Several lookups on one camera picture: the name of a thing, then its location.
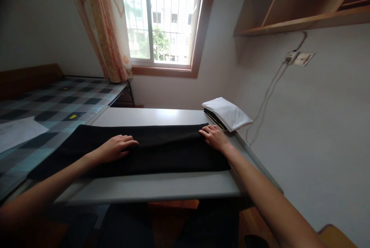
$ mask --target glass pane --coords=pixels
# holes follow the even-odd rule
[[[146,0],[123,0],[132,58],[150,59]]]
[[[150,0],[155,63],[188,65],[200,0]]]

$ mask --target stack of clothes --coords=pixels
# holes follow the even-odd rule
[[[224,98],[217,98],[202,104],[204,113],[211,118],[222,130],[230,132],[253,123],[239,107]]]

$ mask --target hand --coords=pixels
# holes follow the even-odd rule
[[[129,151],[122,152],[132,146],[137,146],[139,143],[132,136],[117,135],[110,138],[96,150],[85,155],[94,164],[107,163],[115,161],[128,155]]]
[[[199,131],[205,137],[205,142],[212,148],[222,152],[231,146],[222,130],[217,125],[208,125]]]

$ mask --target desk surface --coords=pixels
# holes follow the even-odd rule
[[[145,125],[197,125],[212,123],[201,110],[107,107],[88,124],[100,127]],[[275,186],[280,186],[262,166],[237,133],[227,134],[229,141],[253,163]],[[233,169],[221,172],[193,172],[132,175],[94,180],[79,180],[72,184],[56,203],[107,204],[118,202],[164,201],[245,194],[245,189]]]

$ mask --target bed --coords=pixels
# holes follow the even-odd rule
[[[112,105],[127,88],[126,83],[102,78],[64,76],[56,64],[52,71],[50,66],[40,66],[36,72],[28,68],[0,73],[0,123],[35,116],[35,121],[49,129],[0,153],[0,200],[77,126]]]

